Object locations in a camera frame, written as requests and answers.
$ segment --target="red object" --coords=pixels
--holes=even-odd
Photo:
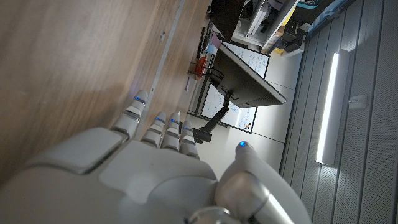
[[[195,67],[195,73],[197,75],[199,75],[199,77],[201,77],[201,75],[203,75],[205,73],[205,68],[203,68],[203,67],[205,67],[205,65],[206,65],[206,57],[199,58],[197,64],[198,65],[196,65],[196,67]]]

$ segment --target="monitor arm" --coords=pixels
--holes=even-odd
[[[229,99],[231,98],[231,95],[232,93],[230,91],[225,94],[223,107],[217,112],[217,114],[214,115],[213,118],[209,120],[209,122],[207,122],[204,127],[199,128],[200,131],[204,131],[210,134],[211,131],[217,126],[217,124],[225,117],[225,115],[229,111]],[[202,139],[195,138],[195,141],[197,141],[197,143],[203,143]]]

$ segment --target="wall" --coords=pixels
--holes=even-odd
[[[357,0],[306,45],[280,174],[314,223],[394,223],[398,68],[395,0]],[[333,54],[350,52],[333,165],[315,162]],[[365,109],[349,110],[367,95]]]
[[[261,159],[276,171],[279,170],[301,58],[302,54],[284,58],[271,53],[266,80],[280,91],[287,101],[283,105],[259,107],[252,134],[217,126],[211,132],[213,137],[210,143],[197,144],[200,159],[209,163],[217,178],[220,178],[235,160],[235,147],[241,141],[249,142]],[[195,97],[198,97],[198,93],[192,100],[191,110],[196,108]],[[207,122],[193,116],[187,119],[195,128],[203,127]]]

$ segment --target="fluorescent light panel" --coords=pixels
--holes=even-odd
[[[345,50],[333,56],[316,159],[323,164],[333,164],[335,160],[348,62],[349,52]]]

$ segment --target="whiteboard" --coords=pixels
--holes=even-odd
[[[262,78],[265,77],[269,56],[263,55],[259,52],[254,52],[252,50],[244,49],[233,44],[224,44],[246,64],[248,64],[254,71],[260,74]],[[224,96],[219,93],[213,85],[210,85],[201,115],[208,118],[214,117],[214,115],[223,107],[223,102]],[[229,102],[229,111],[221,120],[221,122],[232,127],[251,132],[256,111],[257,108],[239,108],[232,102]]]

